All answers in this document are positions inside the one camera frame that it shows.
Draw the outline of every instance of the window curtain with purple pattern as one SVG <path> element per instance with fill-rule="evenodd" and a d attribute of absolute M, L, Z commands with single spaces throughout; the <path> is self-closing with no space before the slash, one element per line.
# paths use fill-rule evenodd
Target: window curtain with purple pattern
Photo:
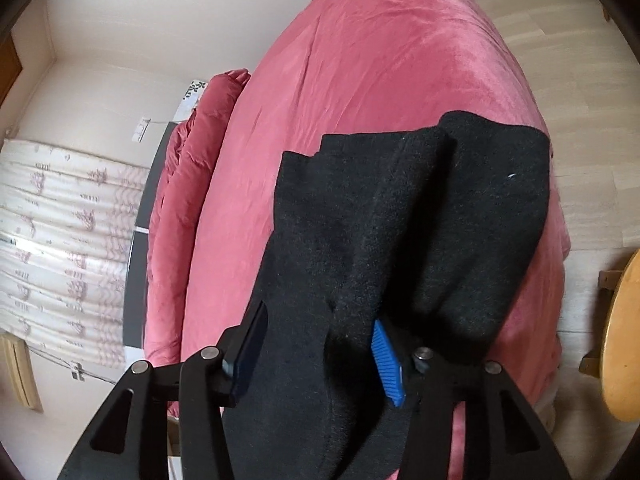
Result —
<path fill-rule="evenodd" d="M 119 367 L 131 234 L 148 170 L 6 140 L 0 152 L 0 329 Z"/>

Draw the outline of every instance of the black garment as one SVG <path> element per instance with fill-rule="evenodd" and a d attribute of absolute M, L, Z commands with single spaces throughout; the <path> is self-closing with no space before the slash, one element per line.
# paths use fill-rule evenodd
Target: black garment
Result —
<path fill-rule="evenodd" d="M 238 480 L 383 480 L 409 410 L 370 353 L 384 312 L 452 362 L 480 362 L 536 250 L 549 194 L 540 131 L 450 112 L 416 132 L 327 135 L 285 153 L 254 297 L 269 329 L 224 416 Z"/>

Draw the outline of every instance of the bed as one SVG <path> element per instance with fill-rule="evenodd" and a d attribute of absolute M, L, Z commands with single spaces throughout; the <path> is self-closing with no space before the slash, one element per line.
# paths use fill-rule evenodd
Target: bed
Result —
<path fill-rule="evenodd" d="M 243 70 L 213 78 L 173 131 L 159 179 L 146 357 L 180 362 L 239 323 L 273 230 L 284 151 L 313 155 L 327 133 L 416 130 L 450 110 L 547 133 L 522 70 L 474 0 L 312 0 L 250 79 Z M 549 178 L 540 243 L 489 354 L 532 404 L 559 365 L 570 248 Z M 454 441 L 462 432 L 458 420 Z"/>

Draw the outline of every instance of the gray headboard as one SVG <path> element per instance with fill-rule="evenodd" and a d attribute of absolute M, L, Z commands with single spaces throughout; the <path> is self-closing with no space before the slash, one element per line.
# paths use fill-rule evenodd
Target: gray headboard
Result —
<path fill-rule="evenodd" d="M 151 211 L 156 200 L 156 190 L 169 138 L 176 123 L 169 123 L 164 131 L 158 151 L 146 179 L 145 190 L 140 200 L 136 226 L 133 231 L 129 252 L 127 282 L 124 289 L 124 312 L 122 315 L 122 342 L 126 346 L 142 348 L 146 319 L 146 252 L 149 247 L 148 233 Z"/>

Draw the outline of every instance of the wooden floor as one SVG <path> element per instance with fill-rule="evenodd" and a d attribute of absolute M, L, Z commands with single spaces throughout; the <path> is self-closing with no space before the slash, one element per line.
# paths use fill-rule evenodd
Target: wooden floor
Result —
<path fill-rule="evenodd" d="M 575 480 L 604 478 L 636 424 L 609 415 L 578 373 L 604 323 L 598 271 L 640 246 L 640 65 L 598 0 L 477 0 L 520 62 L 548 125 L 572 238 L 559 326 L 554 437 Z"/>

